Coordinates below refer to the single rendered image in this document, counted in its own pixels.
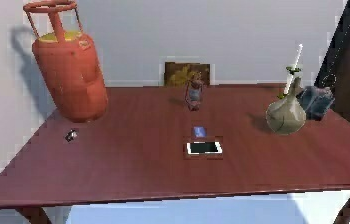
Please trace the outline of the orange gas canister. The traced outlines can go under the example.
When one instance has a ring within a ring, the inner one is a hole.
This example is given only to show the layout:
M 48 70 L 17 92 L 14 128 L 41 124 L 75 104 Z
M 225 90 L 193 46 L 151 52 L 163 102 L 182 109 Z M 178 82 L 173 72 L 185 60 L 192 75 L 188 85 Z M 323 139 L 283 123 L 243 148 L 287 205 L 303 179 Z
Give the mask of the orange gas canister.
M 82 27 L 63 28 L 59 14 L 76 11 L 75 0 L 41 0 L 23 6 L 27 15 L 46 14 L 53 31 L 37 35 L 32 52 L 60 114 L 72 122 L 101 117 L 108 97 L 93 39 Z

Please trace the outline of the white stick with green leaves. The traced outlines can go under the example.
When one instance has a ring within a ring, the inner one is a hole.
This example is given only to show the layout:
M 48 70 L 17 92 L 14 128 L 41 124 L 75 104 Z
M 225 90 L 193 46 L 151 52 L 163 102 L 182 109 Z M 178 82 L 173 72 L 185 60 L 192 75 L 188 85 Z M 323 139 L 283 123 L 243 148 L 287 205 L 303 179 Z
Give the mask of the white stick with green leaves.
M 303 44 L 299 43 L 293 64 L 286 67 L 286 70 L 287 70 L 286 84 L 283 91 L 280 92 L 278 95 L 279 99 L 283 99 L 288 94 L 289 88 L 295 78 L 295 74 L 301 71 L 301 68 L 298 67 L 298 64 L 302 54 L 302 50 L 303 50 Z

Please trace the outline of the small black and white object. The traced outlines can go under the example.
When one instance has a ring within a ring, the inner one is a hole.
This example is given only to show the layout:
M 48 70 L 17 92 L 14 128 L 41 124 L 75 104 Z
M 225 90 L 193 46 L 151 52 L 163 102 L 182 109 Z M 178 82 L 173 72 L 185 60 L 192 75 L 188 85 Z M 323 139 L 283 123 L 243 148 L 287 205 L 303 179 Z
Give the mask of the small black and white object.
M 66 134 L 65 140 L 66 140 L 67 142 L 70 142 L 70 141 L 74 140 L 74 139 L 77 137 L 77 135 L 78 135 L 77 131 L 74 130 L 74 129 L 71 129 L 71 130 Z

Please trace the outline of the dark brown cabinet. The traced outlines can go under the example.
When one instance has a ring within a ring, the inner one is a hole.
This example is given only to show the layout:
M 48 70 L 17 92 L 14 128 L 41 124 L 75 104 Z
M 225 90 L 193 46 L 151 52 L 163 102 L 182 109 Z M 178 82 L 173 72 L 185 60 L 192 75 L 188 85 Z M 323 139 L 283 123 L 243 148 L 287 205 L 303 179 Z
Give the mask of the dark brown cabinet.
M 350 122 L 350 0 L 346 1 L 315 85 L 331 88 L 335 96 L 332 110 Z

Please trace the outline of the red-brown wooden table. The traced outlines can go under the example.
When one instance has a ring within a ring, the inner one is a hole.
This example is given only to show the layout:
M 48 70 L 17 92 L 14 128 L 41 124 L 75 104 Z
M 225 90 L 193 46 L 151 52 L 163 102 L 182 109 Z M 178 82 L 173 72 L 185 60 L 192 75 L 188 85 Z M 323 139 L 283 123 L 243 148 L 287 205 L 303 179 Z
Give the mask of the red-brown wooden table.
M 70 142 L 72 124 L 49 117 L 0 174 L 0 209 L 50 224 L 47 206 L 350 189 L 350 123 L 329 112 L 277 135 L 265 119 L 277 91 L 209 87 L 192 112 L 179 88 L 112 88 L 107 113 Z M 191 142 L 219 142 L 223 153 L 189 155 Z

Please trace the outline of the small red lantern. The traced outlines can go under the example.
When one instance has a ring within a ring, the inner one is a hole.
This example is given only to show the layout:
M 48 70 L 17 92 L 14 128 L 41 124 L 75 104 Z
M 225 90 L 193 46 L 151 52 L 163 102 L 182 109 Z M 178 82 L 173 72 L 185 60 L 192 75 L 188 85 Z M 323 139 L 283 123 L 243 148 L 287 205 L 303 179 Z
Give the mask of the small red lantern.
M 197 111 L 202 102 L 204 82 L 200 72 L 194 72 L 188 80 L 185 92 L 185 102 L 190 111 Z

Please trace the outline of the brown picture with yellow flower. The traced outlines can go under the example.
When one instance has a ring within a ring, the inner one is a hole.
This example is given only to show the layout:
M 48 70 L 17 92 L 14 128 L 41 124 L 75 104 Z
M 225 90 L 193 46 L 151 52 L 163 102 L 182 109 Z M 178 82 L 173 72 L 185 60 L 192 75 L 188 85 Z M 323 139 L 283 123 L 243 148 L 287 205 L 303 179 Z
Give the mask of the brown picture with yellow flower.
M 166 62 L 163 81 L 165 86 L 183 87 L 195 74 L 201 74 L 205 85 L 210 84 L 210 65 L 203 63 Z

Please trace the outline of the white-framed black phone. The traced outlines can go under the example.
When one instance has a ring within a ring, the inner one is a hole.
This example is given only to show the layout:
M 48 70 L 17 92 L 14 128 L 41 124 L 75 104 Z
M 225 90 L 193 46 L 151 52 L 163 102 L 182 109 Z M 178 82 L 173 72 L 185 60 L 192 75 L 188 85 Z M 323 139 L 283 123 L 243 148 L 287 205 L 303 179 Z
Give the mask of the white-framed black phone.
M 191 142 L 186 144 L 186 150 L 189 155 L 223 153 L 219 142 Z

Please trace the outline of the olive green vase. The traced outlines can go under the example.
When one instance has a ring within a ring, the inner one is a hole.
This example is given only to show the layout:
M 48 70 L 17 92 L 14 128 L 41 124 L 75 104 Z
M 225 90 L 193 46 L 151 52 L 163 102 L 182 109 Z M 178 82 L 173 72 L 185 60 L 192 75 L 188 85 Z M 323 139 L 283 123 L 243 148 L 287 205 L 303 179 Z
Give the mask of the olive green vase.
M 276 134 L 289 135 L 301 129 L 306 122 L 306 112 L 296 98 L 301 78 L 296 77 L 288 94 L 269 105 L 266 110 L 268 127 Z

